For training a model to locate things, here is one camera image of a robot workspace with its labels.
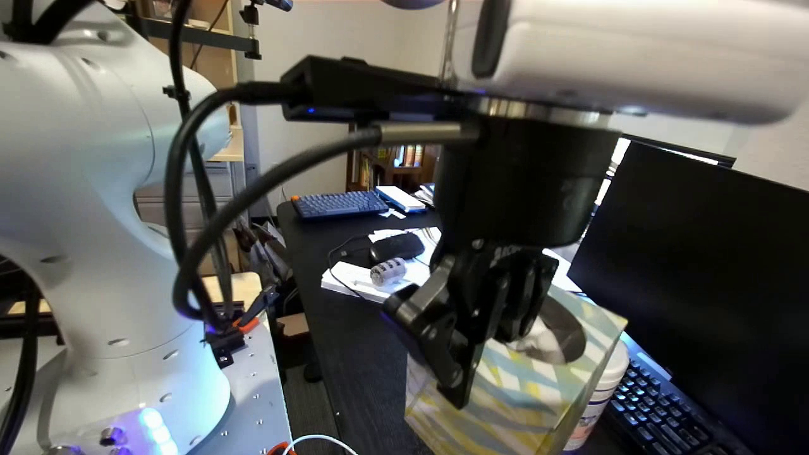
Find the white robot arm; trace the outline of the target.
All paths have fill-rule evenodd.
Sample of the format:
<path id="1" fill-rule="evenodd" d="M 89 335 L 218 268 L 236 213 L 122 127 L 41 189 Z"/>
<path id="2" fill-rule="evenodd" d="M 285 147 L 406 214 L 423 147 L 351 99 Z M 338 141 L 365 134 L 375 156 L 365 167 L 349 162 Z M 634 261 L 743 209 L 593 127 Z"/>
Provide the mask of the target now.
<path id="1" fill-rule="evenodd" d="M 353 147 L 402 141 L 405 118 L 423 138 L 472 127 L 432 281 L 442 323 L 482 335 L 482 286 L 581 232 L 603 117 L 774 124 L 807 96 L 809 8 L 788 0 L 458 0 L 440 78 L 306 59 L 236 89 L 179 69 L 100 0 L 7 0 L 2 21 L 0 253 L 66 340 L 27 367 L 36 391 L 6 455 L 90 452 L 103 430 L 188 455 L 227 420 L 222 325 L 195 277 L 207 246 L 147 227 L 134 191 L 177 191 L 188 150 L 224 147 L 233 100 L 347 122 Z"/>

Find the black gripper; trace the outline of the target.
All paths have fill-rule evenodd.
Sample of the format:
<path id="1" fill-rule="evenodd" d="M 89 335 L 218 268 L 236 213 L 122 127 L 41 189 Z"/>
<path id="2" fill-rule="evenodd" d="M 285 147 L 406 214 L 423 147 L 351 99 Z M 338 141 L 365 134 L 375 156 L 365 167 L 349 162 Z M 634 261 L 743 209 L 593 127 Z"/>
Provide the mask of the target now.
<path id="1" fill-rule="evenodd" d="M 482 118 L 472 143 L 448 143 L 442 152 L 442 241 L 456 247 L 472 241 L 535 247 L 573 243 L 593 209 L 615 143 L 616 137 L 602 129 Z M 519 340 L 531 330 L 555 268 L 558 261 L 542 251 L 511 258 L 497 340 Z M 497 315 L 492 253 L 444 256 L 423 286 L 396 291 L 382 310 L 406 354 L 434 377 L 434 390 L 463 410 Z"/>

